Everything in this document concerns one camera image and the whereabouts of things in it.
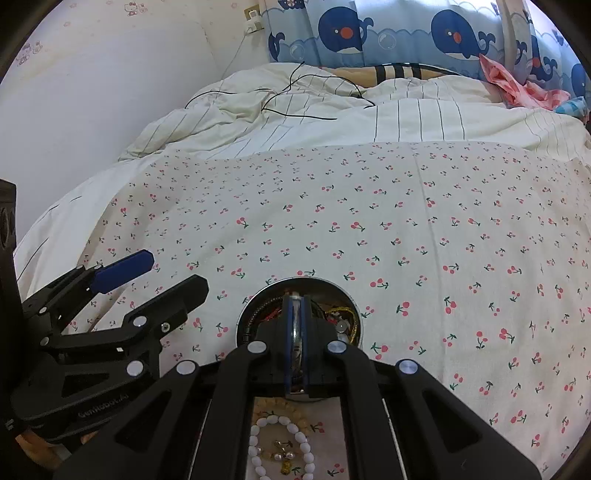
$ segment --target blue curtain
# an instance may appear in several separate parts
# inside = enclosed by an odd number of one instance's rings
[[[591,100],[591,81],[529,0],[260,0],[272,61],[325,67],[397,62],[484,80],[479,56],[517,81]]]

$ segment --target beaded bracelet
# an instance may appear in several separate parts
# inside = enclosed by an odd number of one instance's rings
[[[255,467],[256,474],[260,476],[260,480],[271,480],[267,476],[267,470],[262,465],[261,457],[259,457],[261,448],[258,447],[258,434],[260,433],[261,428],[278,422],[284,425],[287,428],[287,431],[295,436],[296,442],[300,444],[300,450],[303,453],[303,458],[306,463],[306,466],[304,467],[306,473],[301,477],[301,480],[314,480],[313,473],[316,466],[314,465],[314,455],[312,455],[312,448],[308,443],[308,438],[306,438],[306,435],[300,431],[295,423],[291,422],[289,417],[278,417],[277,415],[269,415],[266,418],[260,418],[256,421],[256,425],[251,427],[251,436],[248,439],[248,455],[251,457],[251,462]]]

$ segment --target pearl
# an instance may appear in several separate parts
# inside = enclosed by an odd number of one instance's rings
[[[298,432],[295,434],[295,439],[297,443],[305,443],[306,435],[304,435],[302,432]]]

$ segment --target cherry pattern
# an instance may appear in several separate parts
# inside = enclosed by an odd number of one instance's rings
[[[288,277],[325,278],[359,306],[371,359],[408,356],[457,384],[454,394],[481,418],[535,452],[545,480],[589,424],[579,401],[591,395],[583,315],[591,180],[578,159],[485,142],[227,158],[169,142],[134,161],[137,177],[106,205],[79,263],[108,265],[146,248],[158,267],[93,299],[68,332],[120,325],[130,309],[198,274],[209,298],[163,339],[161,369],[222,361],[257,291]],[[308,418],[315,435],[336,431],[326,411]],[[346,480],[344,455],[332,451],[321,471]]]

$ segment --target metal screw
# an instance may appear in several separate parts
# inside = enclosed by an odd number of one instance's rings
[[[248,351],[250,353],[263,353],[265,350],[267,350],[267,344],[260,340],[255,340],[248,344]]]
[[[345,333],[349,330],[349,322],[347,320],[341,320],[339,323],[336,324],[336,331],[339,333]]]
[[[177,372],[181,375],[192,374],[197,366],[191,360],[184,360],[177,365]]]
[[[140,315],[139,317],[134,318],[134,326],[143,327],[147,321],[148,319],[146,317]]]
[[[133,360],[127,364],[127,374],[130,377],[137,377],[144,371],[144,364],[139,360]]]
[[[413,362],[412,360],[402,360],[398,364],[398,369],[403,374],[412,375],[412,374],[417,373],[417,371],[418,371],[418,365],[417,365],[416,362]]]
[[[326,346],[326,348],[331,353],[343,353],[345,350],[347,350],[347,344],[341,342],[340,340],[333,340]]]

